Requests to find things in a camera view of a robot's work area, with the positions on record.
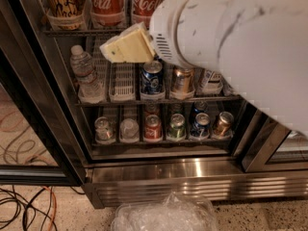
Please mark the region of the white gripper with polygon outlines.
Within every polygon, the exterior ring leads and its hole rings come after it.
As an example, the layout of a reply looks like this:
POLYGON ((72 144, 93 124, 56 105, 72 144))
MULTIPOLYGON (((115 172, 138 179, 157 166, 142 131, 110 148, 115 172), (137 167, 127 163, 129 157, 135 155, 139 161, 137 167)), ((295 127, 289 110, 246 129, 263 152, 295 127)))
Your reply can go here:
POLYGON ((164 0, 152 14, 150 35, 143 22, 134 24, 103 43, 99 47, 102 55, 113 64, 139 64, 153 61, 157 53, 168 64, 194 68, 181 50, 194 24, 190 3, 191 0, 164 0))

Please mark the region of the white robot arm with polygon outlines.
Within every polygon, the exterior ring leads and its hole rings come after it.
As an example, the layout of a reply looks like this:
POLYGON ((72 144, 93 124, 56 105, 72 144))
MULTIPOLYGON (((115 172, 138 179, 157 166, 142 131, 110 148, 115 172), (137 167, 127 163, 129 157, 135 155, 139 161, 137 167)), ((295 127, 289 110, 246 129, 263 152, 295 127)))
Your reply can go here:
POLYGON ((112 63, 160 57, 217 71, 246 101, 308 136, 308 0, 165 0, 150 25, 102 44, 112 63))

